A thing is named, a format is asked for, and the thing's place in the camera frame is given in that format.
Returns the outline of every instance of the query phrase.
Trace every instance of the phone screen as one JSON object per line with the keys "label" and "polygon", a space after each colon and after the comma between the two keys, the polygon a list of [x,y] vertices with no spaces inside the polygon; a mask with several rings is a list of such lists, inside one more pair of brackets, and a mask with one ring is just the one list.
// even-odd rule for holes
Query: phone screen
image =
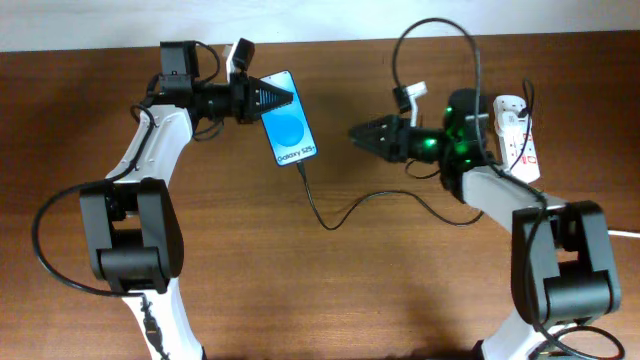
{"label": "phone screen", "polygon": [[293,93],[291,104],[262,115],[262,123],[276,163],[285,166],[317,154],[318,150],[291,73],[283,71],[265,76],[261,80]]}

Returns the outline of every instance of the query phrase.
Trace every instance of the white bracket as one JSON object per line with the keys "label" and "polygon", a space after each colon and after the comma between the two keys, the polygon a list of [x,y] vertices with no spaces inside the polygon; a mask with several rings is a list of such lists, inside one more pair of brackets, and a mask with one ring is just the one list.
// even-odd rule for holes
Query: white bracket
{"label": "white bracket", "polygon": [[426,95],[427,84],[424,81],[407,86],[405,88],[407,96],[409,97],[409,103],[411,104],[411,127],[416,127],[418,124],[418,104],[416,99],[420,96]]}
{"label": "white bracket", "polygon": [[224,51],[222,52],[222,56],[225,56],[227,60],[225,61],[225,65],[227,68],[227,82],[231,81],[231,74],[236,72],[236,66],[233,64],[233,54],[236,53],[236,48],[238,47],[238,42],[234,42],[233,45],[225,46]]}

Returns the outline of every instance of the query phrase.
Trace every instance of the wooden table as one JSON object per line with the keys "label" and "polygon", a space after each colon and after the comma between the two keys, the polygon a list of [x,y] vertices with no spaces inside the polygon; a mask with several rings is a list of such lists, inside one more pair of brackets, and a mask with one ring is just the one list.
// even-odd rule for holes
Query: wooden table
{"label": "wooden table", "polygon": [[[637,227],[640,33],[478,41],[488,94],[521,94],[524,76],[536,85],[536,186],[598,202],[611,227]],[[346,137],[396,111],[393,44],[258,45],[250,73],[293,72],[319,148],[307,173],[328,221],[363,193],[390,188],[469,219],[474,210],[438,180],[410,179]],[[206,74],[212,60],[200,56]],[[159,68],[158,48],[0,54],[0,358],[149,358],[124,304],[55,282],[33,255],[29,229],[48,196],[104,177],[120,160],[136,130],[128,107]],[[460,38],[409,40],[400,76],[427,82],[420,121],[438,127],[449,94],[473,82],[469,50]],[[452,228],[413,200],[388,196],[327,232],[296,169],[276,166],[262,125],[226,124],[215,141],[186,147],[170,185],[185,239],[182,298],[210,357],[433,355],[471,348],[507,317],[510,236],[496,223]],[[89,268],[77,197],[55,206],[41,234],[61,272],[104,286]],[[640,353],[640,242],[612,243],[623,302],[596,324],[631,359]],[[604,340],[574,339],[585,351],[611,351]]]}

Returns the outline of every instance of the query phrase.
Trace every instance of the power strip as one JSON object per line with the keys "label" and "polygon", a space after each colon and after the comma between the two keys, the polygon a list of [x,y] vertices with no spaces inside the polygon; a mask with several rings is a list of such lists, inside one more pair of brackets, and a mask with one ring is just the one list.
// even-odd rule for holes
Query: power strip
{"label": "power strip", "polygon": [[533,143],[533,134],[527,133],[528,115],[518,117],[526,107],[525,101],[515,95],[501,95],[493,102],[496,114],[495,128],[500,139],[500,152],[505,170],[509,170],[522,151],[522,145],[527,140],[527,148],[518,163],[511,170],[511,174],[518,179],[530,183],[540,177],[538,156]]}

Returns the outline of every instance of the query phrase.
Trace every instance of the black cable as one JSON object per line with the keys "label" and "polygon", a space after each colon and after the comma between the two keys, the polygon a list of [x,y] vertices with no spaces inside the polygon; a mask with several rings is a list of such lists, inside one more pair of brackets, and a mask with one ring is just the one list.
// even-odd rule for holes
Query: black cable
{"label": "black cable", "polygon": [[[527,85],[531,88],[531,99],[529,99],[529,92],[527,91]],[[524,151],[527,149],[527,142],[529,141],[529,134],[531,133],[531,121],[532,121],[531,118],[533,117],[533,106],[535,104],[536,93],[535,93],[535,88],[533,87],[533,83],[527,78],[522,80],[522,91],[524,92],[524,102],[526,105],[524,111],[526,111],[527,113],[527,132],[524,137],[524,143],[522,144],[522,150],[520,150],[520,154],[516,158],[516,161],[514,161],[513,164],[511,164],[509,171],[513,170],[513,168],[516,166],[518,161],[520,161],[520,159],[522,158],[522,155],[524,155]]]}
{"label": "black cable", "polygon": [[[214,120],[213,124],[208,128],[201,131],[194,132],[192,138],[194,141],[198,141],[198,142],[209,141],[214,139],[218,135],[220,135],[222,130],[224,130],[224,119],[216,119]],[[211,135],[202,137],[202,135],[208,134],[210,132],[212,132]]]}
{"label": "black cable", "polygon": [[158,85],[158,80],[160,80],[160,76],[162,76],[162,73],[157,73],[151,77],[151,80],[149,80],[149,82],[147,83],[147,94],[153,93],[153,90],[155,90],[156,85]]}
{"label": "black cable", "polygon": [[413,159],[411,161],[409,161],[407,163],[407,165],[404,166],[404,173],[407,174],[408,176],[414,178],[414,179],[418,179],[418,180],[424,180],[424,179],[431,179],[432,177],[440,174],[440,169],[432,172],[431,174],[428,175],[423,175],[423,176],[418,176],[418,175],[414,175],[412,173],[409,172],[409,168],[411,167],[411,165],[413,165],[414,162],[416,162],[417,160]]}
{"label": "black cable", "polygon": [[[402,33],[402,35],[400,36],[400,38],[398,39],[398,42],[396,43],[396,46],[393,50],[393,57],[391,60],[391,69],[392,69],[392,73],[393,73],[393,79],[396,83],[396,86],[401,86],[400,84],[400,80],[398,79],[398,74],[397,74],[397,69],[396,69],[396,58],[398,56],[398,50],[400,48],[400,44],[402,43],[402,40],[404,39],[404,37],[414,28],[422,25],[422,24],[426,24],[426,23],[431,23],[431,22],[440,22],[440,23],[445,23],[445,24],[449,24],[451,26],[453,26],[454,28],[458,29],[465,37],[465,39],[467,40],[467,42],[469,43],[469,46],[471,48],[471,51],[473,52],[473,56],[474,56],[474,68],[475,68],[475,89],[476,89],[476,95],[475,95],[475,105],[474,105],[474,121],[475,121],[475,131],[476,131],[476,137],[478,139],[482,139],[482,132],[480,131],[480,121],[479,121],[479,113],[480,113],[480,92],[482,90],[482,86],[481,86],[481,80],[482,80],[482,67],[481,67],[481,63],[480,63],[480,51],[478,49],[478,46],[476,45],[475,39],[464,29],[462,28],[460,25],[447,20],[447,19],[441,19],[441,18],[428,18],[428,19],[424,19],[424,20],[420,20],[418,22],[416,22],[415,24],[411,25],[407,30],[405,30],[404,33]],[[538,320],[537,314],[535,314],[535,311],[533,309],[533,303],[532,303],[532,299],[530,296],[530,289],[529,289],[529,267],[531,264],[531,246],[533,244],[533,241],[535,239],[535,234],[538,230],[538,227],[540,226],[540,224],[542,223],[542,220],[544,219],[544,216],[546,214],[546,208],[547,208],[547,200],[544,197],[544,195],[539,192],[538,190],[532,188],[531,186],[529,186],[529,184],[523,182],[522,180],[515,178],[507,173],[505,173],[502,169],[499,169],[498,167],[496,167],[496,164],[493,161],[489,160],[489,156],[487,155],[487,151],[484,148],[484,146],[482,145],[482,142],[478,142],[478,149],[480,150],[480,154],[482,155],[482,158],[484,160],[484,163],[487,164],[487,166],[489,166],[491,168],[491,170],[493,172],[496,173],[496,175],[498,177],[501,177],[511,183],[513,183],[514,185],[527,190],[528,192],[530,192],[538,202],[540,202],[540,204],[542,205],[540,212],[538,214],[538,217],[531,229],[531,233],[529,234],[529,237],[527,239],[527,244],[526,244],[526,251],[525,251],[525,266],[524,266],[524,271],[523,271],[523,286],[525,289],[525,302],[527,303],[527,307],[529,308],[529,311],[532,313],[532,321],[531,321],[531,325],[533,326],[533,328],[541,333],[546,339],[547,341],[549,341],[549,343],[557,348],[559,348],[560,350],[564,351],[566,354],[571,355],[571,356],[575,356],[577,358],[581,358],[581,359],[587,359],[587,360],[598,360],[601,358],[589,355],[589,354],[585,354],[582,353],[576,349],[573,349],[565,344],[563,344],[560,340],[554,338],[551,334],[549,334],[549,332],[542,326],[542,324],[540,324],[540,321]],[[607,333],[605,330],[600,329],[602,333]]]}
{"label": "black cable", "polygon": [[31,241],[33,244],[33,251],[38,261],[40,261],[42,266],[44,266],[45,270],[47,270],[47,272],[51,276],[53,276],[54,279],[58,280],[62,284],[69,286],[73,289],[84,291],[86,293],[93,294],[93,295],[107,296],[107,297],[120,297],[120,298],[144,296],[144,294],[142,293],[121,293],[121,292],[115,292],[115,291],[109,291],[109,290],[96,289],[96,288],[81,284],[79,282],[73,281],[68,277],[62,275],[53,267],[53,265],[51,265],[51,263],[49,263],[47,258],[44,256],[44,253],[42,252],[42,248],[40,247],[40,239],[39,239],[40,222],[44,217],[44,214],[47,212],[47,210],[49,210],[49,208],[53,204],[55,204],[57,201],[61,200],[62,198],[66,197],[67,195],[80,192],[85,189],[93,188],[96,186],[110,186],[111,184],[113,184],[114,181],[124,178],[125,176],[127,176],[128,174],[130,174],[132,171],[136,169],[138,160],[140,159],[140,156],[142,156],[142,151],[144,150],[144,147],[147,141],[149,140],[149,137],[151,136],[151,132],[156,127],[156,124],[155,124],[155,121],[153,120],[153,114],[151,114],[149,109],[138,104],[131,106],[131,112],[134,115],[134,118],[137,119],[138,121],[139,121],[139,117],[134,113],[135,109],[139,109],[141,112],[144,112],[149,117],[150,123],[149,123],[149,128],[147,129],[147,132],[144,134],[144,137],[142,138],[140,147],[136,151],[133,159],[131,159],[129,166],[122,173],[116,176],[113,176],[111,178],[74,185],[53,195],[38,210],[38,212],[36,213],[36,216],[33,219],[33,224],[31,225]]}
{"label": "black cable", "polygon": [[140,311],[144,314],[142,324],[144,325],[144,334],[149,341],[149,344],[153,346],[156,352],[160,355],[161,360],[170,360],[169,354],[164,352],[162,346],[162,329],[158,326],[156,318],[151,315],[151,305],[153,303],[147,300],[146,296],[142,297],[142,306]]}
{"label": "black cable", "polygon": [[323,228],[325,228],[326,230],[329,230],[329,231],[336,230],[340,226],[342,226],[342,224],[344,224],[344,222],[347,220],[349,215],[351,215],[353,210],[355,210],[359,205],[361,205],[361,204],[363,204],[363,203],[367,202],[368,200],[371,200],[371,199],[373,199],[375,197],[382,196],[382,195],[391,195],[391,194],[407,195],[407,196],[412,197],[414,200],[416,200],[418,202],[418,204],[420,204],[423,208],[425,208],[431,215],[435,216],[438,220],[440,220],[440,221],[442,221],[442,222],[444,222],[445,224],[448,224],[448,225],[462,227],[462,226],[468,226],[468,225],[471,225],[471,224],[475,224],[476,222],[478,222],[478,220],[480,220],[480,218],[484,214],[483,212],[480,212],[476,217],[474,217],[473,219],[471,219],[469,221],[454,222],[454,221],[446,219],[442,215],[438,214],[424,200],[422,200],[422,198],[420,198],[418,195],[416,195],[416,194],[414,194],[412,192],[405,191],[405,190],[384,190],[384,191],[376,191],[376,192],[373,192],[373,193],[369,193],[369,194],[366,194],[366,195],[362,196],[361,198],[357,199],[356,202],[351,206],[351,208],[344,214],[344,216],[338,222],[337,225],[328,226],[324,222],[324,220],[322,219],[322,216],[318,212],[318,209],[316,208],[316,204],[313,201],[313,195],[311,195],[311,189],[309,187],[309,182],[307,180],[307,174],[306,174],[306,171],[304,169],[304,163],[302,161],[300,161],[296,165],[298,167],[298,172],[300,173],[300,176],[302,177],[302,181],[304,182],[304,187],[305,187],[305,189],[307,191],[307,197],[309,198],[309,204],[311,205],[311,210],[313,210],[313,213],[316,215],[316,218],[318,219],[318,222],[320,222],[320,225],[322,225]]}
{"label": "black cable", "polygon": [[[574,327],[570,327],[570,328],[566,328],[566,329],[562,329],[558,332],[556,332],[555,334],[553,334],[553,337],[556,339],[560,339],[563,336],[569,335],[571,333],[574,332],[579,332],[579,331],[584,331],[584,332],[592,332],[592,333],[596,333],[599,335],[602,335],[603,337],[605,337],[607,340],[611,341],[611,343],[613,345],[615,345],[615,347],[618,349],[618,354],[620,354],[622,356],[622,358],[624,358],[624,356],[626,356],[626,351],[624,349],[624,346],[622,346],[622,343],[620,342],[620,340],[618,340],[615,336],[611,335],[610,333],[597,328],[597,327],[593,327],[593,326],[586,326],[586,325],[579,325],[579,326],[574,326]],[[545,341],[542,344],[540,344],[540,346],[538,346],[538,348],[536,349],[536,352],[534,352],[533,355],[533,359],[532,360],[536,360],[538,359],[538,356],[545,351],[545,349],[549,346],[549,342]],[[611,360],[616,360],[616,359],[621,359],[620,357],[609,357],[609,358],[605,358],[605,359],[611,359]]]}
{"label": "black cable", "polygon": [[213,54],[213,57],[216,59],[216,71],[212,75],[209,75],[204,80],[200,80],[198,82],[199,84],[204,84],[213,80],[213,78],[218,76],[218,73],[220,72],[220,57],[218,56],[218,53],[211,46],[203,43],[202,41],[196,41],[195,43],[207,49],[211,54]]}

